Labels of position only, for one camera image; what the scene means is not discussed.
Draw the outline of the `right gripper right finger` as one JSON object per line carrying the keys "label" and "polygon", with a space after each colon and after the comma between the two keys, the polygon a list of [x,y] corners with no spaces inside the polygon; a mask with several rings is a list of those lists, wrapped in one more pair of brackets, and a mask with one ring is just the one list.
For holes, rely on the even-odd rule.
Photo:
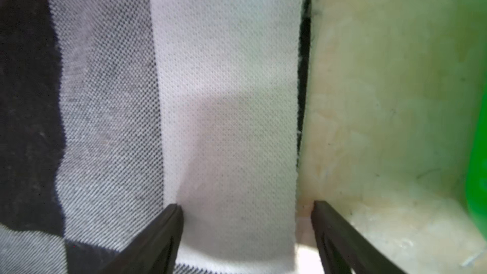
{"label": "right gripper right finger", "polygon": [[325,273],[405,273],[328,202],[314,201],[311,223]]}

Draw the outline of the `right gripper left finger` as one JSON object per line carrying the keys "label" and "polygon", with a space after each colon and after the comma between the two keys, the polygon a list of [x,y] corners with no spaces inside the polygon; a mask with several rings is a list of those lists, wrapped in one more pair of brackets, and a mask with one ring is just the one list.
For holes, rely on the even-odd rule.
{"label": "right gripper left finger", "polygon": [[182,207],[168,205],[101,273],[172,273],[183,233]]}

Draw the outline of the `green plastic basket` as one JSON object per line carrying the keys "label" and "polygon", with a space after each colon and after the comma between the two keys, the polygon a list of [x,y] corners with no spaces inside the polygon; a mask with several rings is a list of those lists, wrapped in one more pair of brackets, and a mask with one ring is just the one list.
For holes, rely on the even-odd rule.
{"label": "green plastic basket", "polygon": [[486,240],[486,81],[481,92],[465,179],[465,200],[474,225]]}

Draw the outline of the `grey black white checked scarf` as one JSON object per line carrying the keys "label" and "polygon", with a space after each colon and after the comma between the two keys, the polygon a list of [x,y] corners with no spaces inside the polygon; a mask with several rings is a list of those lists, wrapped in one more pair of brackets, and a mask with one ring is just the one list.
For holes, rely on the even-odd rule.
{"label": "grey black white checked scarf", "polygon": [[310,0],[1,0],[1,272],[295,273]]}

